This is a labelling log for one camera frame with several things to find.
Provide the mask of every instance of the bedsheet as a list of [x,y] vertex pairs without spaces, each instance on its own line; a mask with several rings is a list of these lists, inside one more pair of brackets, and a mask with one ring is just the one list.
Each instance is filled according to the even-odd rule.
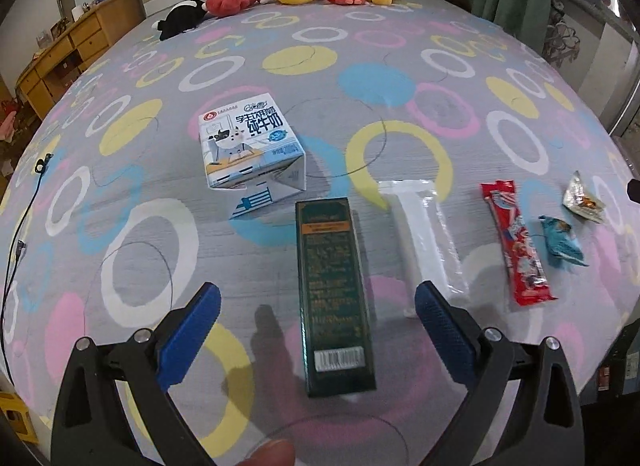
[[[204,281],[222,314],[185,381],[170,390],[218,464],[265,438],[294,441],[300,464],[418,464],[465,395],[409,302],[398,241],[376,181],[434,179],[470,286],[471,312],[512,340],[559,338],[585,385],[640,293],[630,172],[596,116],[558,73],[494,24],[442,0],[391,6],[269,4],[160,43],[149,17],[49,113],[0,206],[0,258],[53,153],[20,238],[4,338],[18,392],[50,426],[66,359],[154,327]],[[197,118],[270,92],[306,149],[308,189],[213,221]],[[580,170],[607,222],[561,205]],[[558,300],[511,300],[479,183],[514,179]],[[370,302],[378,389],[305,395],[294,203],[348,196]],[[574,225],[589,267],[552,258],[538,216]],[[130,393],[143,451],[158,460]],[[481,449],[491,453],[513,388]]]

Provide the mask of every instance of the black cable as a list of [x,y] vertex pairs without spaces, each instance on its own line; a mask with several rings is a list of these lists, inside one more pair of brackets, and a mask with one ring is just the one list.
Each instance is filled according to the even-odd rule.
[[6,367],[6,375],[9,378],[9,381],[12,383],[12,385],[14,384],[14,379],[11,376],[11,370],[9,369],[9,361],[7,360],[6,350],[4,348],[4,311],[6,309],[6,301],[9,297],[9,290],[11,289],[11,284],[13,283],[15,278],[15,272],[18,270],[18,261],[20,260],[20,255],[22,254],[22,250],[25,247],[24,243],[21,240],[18,240],[18,246],[16,248],[16,253],[15,253],[14,271],[11,274],[11,279],[9,279],[9,271],[11,269],[11,255],[14,251],[15,241],[18,238],[18,234],[20,233],[20,230],[22,229],[22,225],[24,224],[24,221],[27,218],[29,211],[31,210],[31,206],[33,206],[33,203],[35,202],[36,196],[38,196],[38,191],[40,190],[40,184],[42,183],[42,177],[44,175],[44,172],[47,170],[47,165],[49,164],[49,160],[52,157],[53,157],[52,154],[47,153],[44,160],[38,159],[38,161],[36,162],[34,171],[40,175],[38,177],[38,184],[36,186],[36,191],[33,193],[33,197],[31,197],[31,202],[29,202],[29,205],[27,206],[27,209],[24,211],[24,214],[22,215],[20,223],[18,224],[18,228],[15,230],[14,238],[11,241],[11,246],[9,246],[9,255],[7,256],[7,261],[6,261],[6,274],[4,275],[4,289],[2,291],[2,308],[0,309],[0,350],[2,351],[2,357],[4,357],[4,366]]

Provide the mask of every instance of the red snack wrapper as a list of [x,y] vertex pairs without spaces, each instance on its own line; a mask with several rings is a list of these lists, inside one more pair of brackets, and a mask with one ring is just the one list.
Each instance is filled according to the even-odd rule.
[[495,181],[494,184],[480,184],[480,187],[498,225],[511,290],[518,305],[556,300],[551,296],[538,253],[520,213],[515,183]]

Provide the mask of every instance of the barcode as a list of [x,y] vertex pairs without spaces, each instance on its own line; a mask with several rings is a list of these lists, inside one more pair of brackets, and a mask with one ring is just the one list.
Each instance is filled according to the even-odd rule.
[[314,359],[316,361],[316,372],[349,370],[365,366],[364,349],[362,347],[316,351],[314,352]]
[[276,148],[275,150],[271,150],[271,153],[274,155],[288,155],[289,153],[295,153],[298,151],[298,146],[296,144],[287,144],[287,146],[282,146],[280,148]]

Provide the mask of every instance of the picture frame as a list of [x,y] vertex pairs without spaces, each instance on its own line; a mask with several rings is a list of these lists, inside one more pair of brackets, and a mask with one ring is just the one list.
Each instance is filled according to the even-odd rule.
[[58,38],[60,38],[60,36],[63,35],[67,25],[68,19],[65,17],[51,28],[51,37],[53,38],[53,41],[57,40]]

